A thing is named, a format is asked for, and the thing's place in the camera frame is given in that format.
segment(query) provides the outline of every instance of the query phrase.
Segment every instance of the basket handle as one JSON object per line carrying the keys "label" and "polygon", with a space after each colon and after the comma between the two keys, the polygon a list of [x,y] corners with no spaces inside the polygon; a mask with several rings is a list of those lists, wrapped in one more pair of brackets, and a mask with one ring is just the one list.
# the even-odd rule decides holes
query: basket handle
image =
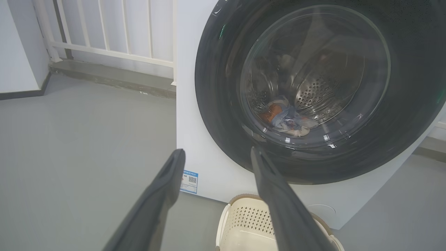
{"label": "basket handle", "polygon": [[335,243],[335,245],[336,245],[336,247],[338,248],[339,251],[345,251],[345,249],[342,246],[341,242],[334,235],[328,236],[328,239]]}
{"label": "basket handle", "polygon": [[219,227],[217,229],[217,237],[215,239],[215,247],[216,248],[220,247],[220,241],[222,239],[224,227],[226,225],[228,210],[230,207],[231,207],[231,204],[226,205],[225,208],[223,209],[222,215],[220,216]]}

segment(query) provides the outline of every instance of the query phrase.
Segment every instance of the washing machine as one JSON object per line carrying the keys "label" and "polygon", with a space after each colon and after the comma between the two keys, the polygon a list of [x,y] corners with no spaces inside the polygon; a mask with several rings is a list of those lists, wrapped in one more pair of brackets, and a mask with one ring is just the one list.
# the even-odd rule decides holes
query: washing machine
{"label": "washing machine", "polygon": [[308,210],[340,229],[444,114],[441,1],[174,8],[186,192],[223,202],[257,194],[250,150],[260,146]]}

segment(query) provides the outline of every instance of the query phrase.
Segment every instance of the clothes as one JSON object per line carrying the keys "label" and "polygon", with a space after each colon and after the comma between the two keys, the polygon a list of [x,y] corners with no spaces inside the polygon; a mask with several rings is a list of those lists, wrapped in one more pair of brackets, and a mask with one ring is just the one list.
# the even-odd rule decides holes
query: clothes
{"label": "clothes", "polygon": [[296,108],[291,106],[285,96],[278,96],[267,104],[268,110],[259,114],[260,118],[270,123],[273,129],[294,137],[305,136],[310,129],[315,128],[319,123],[311,118],[302,117],[297,113]]}

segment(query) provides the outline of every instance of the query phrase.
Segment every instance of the concrete ledge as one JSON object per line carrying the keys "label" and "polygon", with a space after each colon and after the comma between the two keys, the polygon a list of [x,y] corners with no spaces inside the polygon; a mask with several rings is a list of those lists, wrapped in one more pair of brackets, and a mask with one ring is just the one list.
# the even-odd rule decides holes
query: concrete ledge
{"label": "concrete ledge", "polygon": [[50,63],[50,70],[53,74],[64,74],[75,79],[130,89],[157,97],[172,100],[177,97],[176,87],[171,85],[173,79],[159,76],[75,60]]}
{"label": "concrete ledge", "polygon": [[426,137],[412,154],[446,163],[446,141]]}

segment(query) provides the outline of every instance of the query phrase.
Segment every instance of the white railing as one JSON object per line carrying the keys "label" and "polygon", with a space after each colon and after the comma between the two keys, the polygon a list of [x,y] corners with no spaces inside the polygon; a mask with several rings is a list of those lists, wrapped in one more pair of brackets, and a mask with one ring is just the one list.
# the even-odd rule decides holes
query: white railing
{"label": "white railing", "polygon": [[130,43],[130,36],[128,33],[128,19],[127,19],[127,7],[126,7],[126,1],[127,0],[121,0],[121,8],[122,8],[122,14],[123,14],[123,24],[124,24],[124,34],[125,34],[125,45],[126,45],[126,51],[127,52],[120,52],[120,51],[114,51],[114,50],[110,50],[110,45],[109,45],[109,37],[107,35],[107,23],[105,21],[104,18],[104,2],[106,0],[97,0],[98,1],[98,5],[99,5],[99,16],[100,16],[100,21],[101,21],[101,25],[102,25],[102,32],[103,32],[103,38],[104,38],[104,44],[105,44],[105,49],[101,49],[101,48],[95,48],[92,47],[90,45],[90,39],[88,37],[88,32],[87,32],[87,25],[85,22],[85,14],[84,14],[84,8],[83,8],[83,4],[82,4],[82,0],[76,0],[77,1],[77,7],[78,7],[78,14],[79,14],[79,19],[80,19],[80,23],[81,23],[81,27],[82,27],[82,32],[83,32],[83,38],[85,41],[85,45],[78,45],[78,44],[73,44],[71,42],[71,37],[70,37],[70,32],[68,30],[68,24],[66,21],[66,16],[65,16],[65,10],[63,7],[63,3],[62,0],[57,0],[57,4],[58,4],[58,9],[59,9],[59,13],[60,13],[60,18],[62,21],[62,28],[63,31],[65,33],[65,38],[66,38],[66,42],[58,42],[55,41],[52,30],[51,30],[51,26],[50,26],[50,19],[48,16],[48,13],[46,11],[45,8],[45,0],[35,0],[35,7],[36,7],[36,12],[40,21],[40,25],[42,28],[42,32],[44,35],[44,39],[45,39],[45,43],[46,46],[48,48],[48,52],[50,54],[51,60],[54,62],[58,62],[61,61],[61,59],[59,58],[58,52],[55,49],[56,47],[58,48],[63,48],[63,49],[70,49],[70,50],[79,50],[79,51],[84,51],[84,52],[90,52],[90,53],[96,53],[96,54],[101,54],[101,55],[106,55],[106,56],[112,56],[112,57],[117,57],[117,58],[122,58],[122,59],[129,59],[129,60],[134,60],[134,61],[140,61],[140,62],[144,62],[144,63],[151,63],[151,64],[156,64],[156,65],[161,65],[161,66],[165,66],[165,67],[171,67],[173,68],[173,83],[172,85],[176,85],[176,69],[175,69],[175,59],[176,59],[176,55],[175,55],[175,47],[176,47],[176,0],[173,0],[173,9],[174,9],[174,13],[173,13],[173,61],[167,61],[167,60],[163,60],[163,59],[156,59],[153,57],[153,41],[152,41],[152,27],[151,27],[151,13],[150,13],[150,0],[147,0],[147,24],[148,24],[148,35],[149,35],[149,42],[148,42],[148,47],[149,47],[149,56],[145,57],[145,56],[141,56],[141,55],[136,55],[136,54],[132,54],[132,48],[131,48],[131,43]]}

